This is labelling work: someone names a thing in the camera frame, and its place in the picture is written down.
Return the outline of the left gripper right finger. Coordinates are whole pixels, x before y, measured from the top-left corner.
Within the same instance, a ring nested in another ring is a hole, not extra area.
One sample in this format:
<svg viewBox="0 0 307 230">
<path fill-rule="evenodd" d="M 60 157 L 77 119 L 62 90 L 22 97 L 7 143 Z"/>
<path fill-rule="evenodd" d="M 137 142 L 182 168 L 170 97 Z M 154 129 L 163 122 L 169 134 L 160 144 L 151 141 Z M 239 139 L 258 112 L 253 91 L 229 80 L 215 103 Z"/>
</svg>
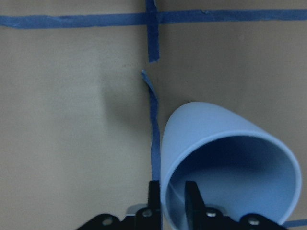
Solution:
<svg viewBox="0 0 307 230">
<path fill-rule="evenodd" d="M 194 181 L 185 182 L 185 213 L 189 230 L 204 230 L 206 206 Z"/>
</svg>

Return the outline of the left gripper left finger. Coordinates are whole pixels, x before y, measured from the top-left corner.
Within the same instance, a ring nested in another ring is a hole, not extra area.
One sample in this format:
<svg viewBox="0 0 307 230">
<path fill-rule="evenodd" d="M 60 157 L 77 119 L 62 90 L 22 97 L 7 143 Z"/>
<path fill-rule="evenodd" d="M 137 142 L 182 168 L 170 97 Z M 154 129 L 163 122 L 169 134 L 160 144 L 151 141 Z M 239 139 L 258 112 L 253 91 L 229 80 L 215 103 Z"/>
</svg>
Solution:
<svg viewBox="0 0 307 230">
<path fill-rule="evenodd" d="M 148 192 L 149 228 L 151 230 L 161 229 L 161 202 L 160 202 L 160 182 L 152 180 L 149 182 Z"/>
</svg>

